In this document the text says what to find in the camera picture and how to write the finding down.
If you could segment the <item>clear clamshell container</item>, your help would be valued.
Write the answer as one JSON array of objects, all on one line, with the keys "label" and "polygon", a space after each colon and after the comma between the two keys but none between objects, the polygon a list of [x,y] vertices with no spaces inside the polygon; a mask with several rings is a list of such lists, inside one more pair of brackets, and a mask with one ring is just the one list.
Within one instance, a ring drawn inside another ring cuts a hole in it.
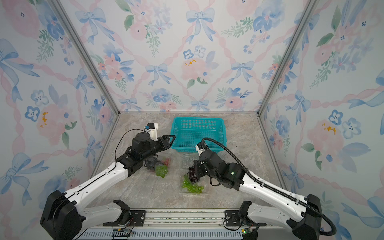
[{"label": "clear clamshell container", "polygon": [[156,176],[165,178],[170,170],[172,159],[162,155],[155,155],[144,161],[144,168]]},{"label": "clear clamshell container", "polygon": [[181,193],[185,195],[204,196],[209,191],[209,179],[199,178],[196,175],[194,162],[198,160],[198,154],[186,153],[181,161]]}]

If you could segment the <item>pink red grape bunch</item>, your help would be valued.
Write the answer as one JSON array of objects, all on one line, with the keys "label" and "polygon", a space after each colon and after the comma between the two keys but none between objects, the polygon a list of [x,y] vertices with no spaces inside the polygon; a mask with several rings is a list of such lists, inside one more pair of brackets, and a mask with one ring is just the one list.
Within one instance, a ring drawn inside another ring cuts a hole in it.
[{"label": "pink red grape bunch", "polygon": [[171,163],[171,159],[169,158],[166,158],[165,160],[163,160],[163,164],[166,165],[167,167],[170,166],[170,163]]}]

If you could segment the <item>small green grape bunch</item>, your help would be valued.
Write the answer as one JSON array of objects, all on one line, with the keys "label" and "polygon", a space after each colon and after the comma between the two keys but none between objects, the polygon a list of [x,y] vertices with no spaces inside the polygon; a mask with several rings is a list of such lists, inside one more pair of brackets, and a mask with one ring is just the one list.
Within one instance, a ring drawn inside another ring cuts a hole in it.
[{"label": "small green grape bunch", "polygon": [[197,183],[193,183],[187,175],[184,175],[182,188],[187,189],[189,193],[202,194],[205,189],[204,186],[199,186]]}]

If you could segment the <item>dark blue grape bunch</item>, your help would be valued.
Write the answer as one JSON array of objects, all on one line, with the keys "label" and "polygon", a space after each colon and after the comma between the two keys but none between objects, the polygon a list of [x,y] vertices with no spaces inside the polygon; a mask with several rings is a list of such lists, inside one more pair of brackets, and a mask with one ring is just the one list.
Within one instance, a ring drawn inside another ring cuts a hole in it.
[{"label": "dark blue grape bunch", "polygon": [[145,160],[144,167],[149,171],[155,171],[155,167],[162,165],[162,162],[159,161],[157,158],[152,157]]}]

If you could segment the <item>green grape leaf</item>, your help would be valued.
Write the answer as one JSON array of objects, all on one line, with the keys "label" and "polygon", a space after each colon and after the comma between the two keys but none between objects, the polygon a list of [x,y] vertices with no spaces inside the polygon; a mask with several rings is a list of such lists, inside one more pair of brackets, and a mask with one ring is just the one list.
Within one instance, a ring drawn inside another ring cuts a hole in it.
[{"label": "green grape leaf", "polygon": [[159,165],[155,167],[155,174],[158,177],[165,178],[168,174],[169,168],[167,165]]}]

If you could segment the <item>purple red grape bunch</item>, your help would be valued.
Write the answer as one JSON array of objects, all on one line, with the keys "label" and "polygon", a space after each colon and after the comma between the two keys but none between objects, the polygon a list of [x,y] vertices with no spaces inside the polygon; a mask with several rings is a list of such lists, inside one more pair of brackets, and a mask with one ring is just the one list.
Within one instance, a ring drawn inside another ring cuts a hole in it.
[{"label": "purple red grape bunch", "polygon": [[196,175],[195,167],[189,167],[189,171],[187,173],[187,177],[192,184],[196,184],[199,181],[199,178]]}]

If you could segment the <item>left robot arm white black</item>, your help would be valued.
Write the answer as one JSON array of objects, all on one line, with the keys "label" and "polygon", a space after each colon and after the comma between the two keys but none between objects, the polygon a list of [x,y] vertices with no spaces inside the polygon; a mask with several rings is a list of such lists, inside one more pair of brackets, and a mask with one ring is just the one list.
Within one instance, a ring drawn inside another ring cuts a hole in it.
[{"label": "left robot arm white black", "polygon": [[65,192],[52,192],[45,203],[40,224],[54,240],[73,240],[91,227],[107,222],[126,225],[130,208],[121,200],[104,206],[89,208],[99,195],[123,181],[141,167],[145,160],[171,148],[176,136],[155,138],[148,132],[140,132],[132,140],[123,155],[104,171],[88,181]]}]

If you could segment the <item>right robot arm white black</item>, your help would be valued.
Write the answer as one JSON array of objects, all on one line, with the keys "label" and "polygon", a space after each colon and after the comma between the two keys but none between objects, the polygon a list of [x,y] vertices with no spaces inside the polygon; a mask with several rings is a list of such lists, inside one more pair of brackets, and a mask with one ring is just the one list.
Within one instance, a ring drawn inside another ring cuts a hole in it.
[{"label": "right robot arm white black", "polygon": [[210,149],[197,149],[199,159],[194,161],[197,178],[209,177],[218,186],[257,197],[271,206],[263,209],[251,201],[244,201],[238,211],[246,226],[272,224],[291,230],[300,240],[318,240],[321,233],[323,212],[320,199],[286,191],[249,171],[238,159],[226,163]]}]

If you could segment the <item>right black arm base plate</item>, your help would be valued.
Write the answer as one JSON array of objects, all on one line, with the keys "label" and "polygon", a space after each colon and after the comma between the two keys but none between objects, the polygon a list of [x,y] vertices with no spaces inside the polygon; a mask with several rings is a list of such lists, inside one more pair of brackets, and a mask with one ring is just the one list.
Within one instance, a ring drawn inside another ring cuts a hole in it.
[{"label": "right black arm base plate", "polygon": [[225,210],[223,225],[229,229],[266,227],[266,223],[254,223],[246,217],[239,216],[239,210]]}]

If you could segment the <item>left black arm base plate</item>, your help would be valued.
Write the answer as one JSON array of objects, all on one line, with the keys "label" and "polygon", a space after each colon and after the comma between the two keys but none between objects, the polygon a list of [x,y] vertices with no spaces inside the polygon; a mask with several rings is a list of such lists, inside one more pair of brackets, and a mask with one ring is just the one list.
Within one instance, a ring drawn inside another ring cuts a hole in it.
[{"label": "left black arm base plate", "polygon": [[142,227],[145,217],[145,210],[124,210],[115,222],[103,223],[103,227]]}]

